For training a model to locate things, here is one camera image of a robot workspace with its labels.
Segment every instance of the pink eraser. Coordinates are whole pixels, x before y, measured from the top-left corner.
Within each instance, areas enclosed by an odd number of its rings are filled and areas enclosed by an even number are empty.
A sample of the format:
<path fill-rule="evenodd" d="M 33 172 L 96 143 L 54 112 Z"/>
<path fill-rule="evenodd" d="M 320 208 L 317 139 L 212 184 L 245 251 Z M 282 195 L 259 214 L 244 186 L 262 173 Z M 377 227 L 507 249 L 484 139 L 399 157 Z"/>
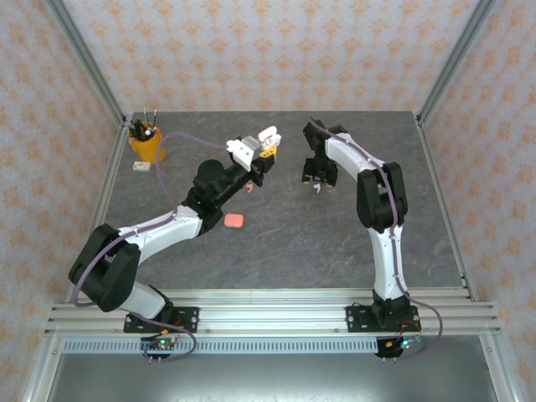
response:
<path fill-rule="evenodd" d="M 244 224 L 244 215 L 240 214 L 226 214 L 224 219 L 224 225 L 228 228 L 241 228 Z"/>

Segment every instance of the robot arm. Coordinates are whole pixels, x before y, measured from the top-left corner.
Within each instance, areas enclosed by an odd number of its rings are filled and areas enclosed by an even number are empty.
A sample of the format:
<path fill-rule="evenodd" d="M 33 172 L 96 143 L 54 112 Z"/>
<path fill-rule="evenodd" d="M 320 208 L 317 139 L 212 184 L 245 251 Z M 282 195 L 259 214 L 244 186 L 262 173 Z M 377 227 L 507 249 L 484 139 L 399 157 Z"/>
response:
<path fill-rule="evenodd" d="M 77 284 L 86 267 L 106 245 L 134 232 L 97 262 L 81 290 L 103 312 L 120 308 L 169 323 L 173 304 L 160 291 L 135 280 L 137 267 L 160 250 L 211 230 L 224 216 L 221 206 L 249 181 L 262 186 L 264 174 L 276 162 L 280 141 L 275 127 L 264 130 L 258 138 L 229 141 L 227 149 L 232 164 L 224 168 L 216 160 L 201 163 L 193 187 L 176 212 L 118 230 L 108 224 L 97 227 L 73 265 L 69 279 Z"/>
<path fill-rule="evenodd" d="M 373 244 L 376 273 L 374 303 L 371 307 L 359 308 L 353 327 L 362 327 L 364 331 L 399 331 L 402 322 L 418 321 L 415 320 L 416 308 L 405 297 L 407 287 L 402 271 L 400 237 L 408 204 L 400 166 L 395 162 L 385 163 L 362 148 L 362 152 L 356 151 L 349 145 L 357 146 L 356 142 L 343 127 L 327 129 L 332 135 L 337 135 L 338 138 L 334 138 L 326 133 L 321 121 L 315 123 L 308 123 L 303 130 L 315 155 L 306 160 L 301 180 L 304 183 L 316 181 L 329 187 L 335 186 L 337 165 L 340 164 L 357 182 L 358 217 L 367 228 Z M 393 233 L 390 230 L 394 222 L 393 211 L 378 167 L 387 176 L 394 195 L 398 224 Z M 395 258 L 401 286 L 396 282 Z"/>
<path fill-rule="evenodd" d="M 367 159 L 355 151 L 354 148 L 351 148 L 348 144 L 350 142 L 356 144 L 356 142 L 350 137 L 347 133 L 338 134 L 339 137 L 343 138 L 345 142 L 336 140 L 335 138 L 329 138 L 326 140 L 326 156 L 341 165 L 344 170 L 350 173 L 350 176 L 358 182 L 366 180 L 367 173 L 372 173 L 376 170 L 376 167 L 372 165 L 371 161 L 374 160 L 377 165 L 384 167 L 384 161 L 379 160 L 376 157 L 373 157 L 368 152 Z M 369 175 L 376 182 L 376 177 Z M 359 201 L 360 194 L 358 194 L 358 212 L 359 212 Z M 362 211 L 361 215 L 367 214 L 366 211 Z M 374 266 L 376 270 L 376 276 L 374 281 L 374 291 L 376 294 L 381 297 L 383 300 L 395 299 L 397 297 L 403 296 L 402 291 L 396 284 L 394 279 L 394 252 L 391 247 L 390 233 L 384 225 L 379 228 L 369 227 L 372 222 L 367 222 L 368 234 L 372 240 L 373 253 L 374 253 Z M 402 235 L 402 224 L 398 225 L 394 229 L 394 235 L 396 238 L 396 258 L 398 259 L 399 267 L 399 279 L 402 283 L 402 286 L 405 290 L 407 287 L 404 281 L 404 275 L 402 272 L 402 258 L 401 258 L 401 249 L 400 249 L 400 236 Z"/>

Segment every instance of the marker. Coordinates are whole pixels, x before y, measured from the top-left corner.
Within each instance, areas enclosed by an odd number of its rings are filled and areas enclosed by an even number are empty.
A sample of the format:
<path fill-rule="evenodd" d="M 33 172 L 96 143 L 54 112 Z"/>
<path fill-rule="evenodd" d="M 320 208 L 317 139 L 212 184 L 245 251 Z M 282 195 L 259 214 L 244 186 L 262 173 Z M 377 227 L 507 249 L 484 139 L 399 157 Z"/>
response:
<path fill-rule="evenodd" d="M 145 122 L 147 123 L 147 128 L 149 128 L 149 119 L 147 119 L 147 112 L 145 111 L 145 107 L 143 108 L 143 115 L 145 116 Z"/>
<path fill-rule="evenodd" d="M 155 131 L 157 129 L 157 110 L 155 109 L 152 113 L 152 130 Z"/>

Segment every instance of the wall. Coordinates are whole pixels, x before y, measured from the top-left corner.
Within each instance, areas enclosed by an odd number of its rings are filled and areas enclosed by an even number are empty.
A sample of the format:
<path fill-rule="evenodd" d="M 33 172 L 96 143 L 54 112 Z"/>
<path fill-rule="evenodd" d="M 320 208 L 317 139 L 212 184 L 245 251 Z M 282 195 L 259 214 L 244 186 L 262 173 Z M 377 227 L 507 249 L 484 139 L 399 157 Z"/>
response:
<path fill-rule="evenodd" d="M 426 128 L 446 202 L 483 300 L 536 395 L 536 7 L 499 0 Z"/>
<path fill-rule="evenodd" d="M 116 126 L 42 0 L 0 10 L 0 399 L 20 400 Z"/>
<path fill-rule="evenodd" d="M 418 111 L 477 0 L 66 0 L 124 112 Z"/>

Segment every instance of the black mounting plate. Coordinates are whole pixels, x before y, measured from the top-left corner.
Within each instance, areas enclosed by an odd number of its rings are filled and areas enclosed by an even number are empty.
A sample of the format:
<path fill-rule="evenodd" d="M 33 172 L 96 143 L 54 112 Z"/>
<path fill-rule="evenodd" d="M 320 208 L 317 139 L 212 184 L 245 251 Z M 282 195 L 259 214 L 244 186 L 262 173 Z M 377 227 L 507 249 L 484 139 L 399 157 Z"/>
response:
<path fill-rule="evenodd" d="M 417 307 L 410 306 L 410 314 L 401 320 L 392 321 L 388 327 L 381 327 L 378 320 L 372 313 L 371 306 L 349 306 L 346 307 L 346 325 L 348 332 L 400 332 L 403 320 L 415 321 L 414 316 L 419 316 Z M 417 325 L 407 322 L 404 332 L 418 332 L 420 319 L 415 321 Z"/>
<path fill-rule="evenodd" d="M 199 307 L 174 307 L 172 309 L 171 321 L 167 322 L 170 325 L 176 325 L 182 327 L 191 333 L 198 331 L 199 323 Z M 158 333 L 160 327 L 158 325 L 150 324 L 138 317 L 134 317 L 132 314 L 127 314 L 125 317 L 125 326 L 123 327 L 124 333 Z"/>

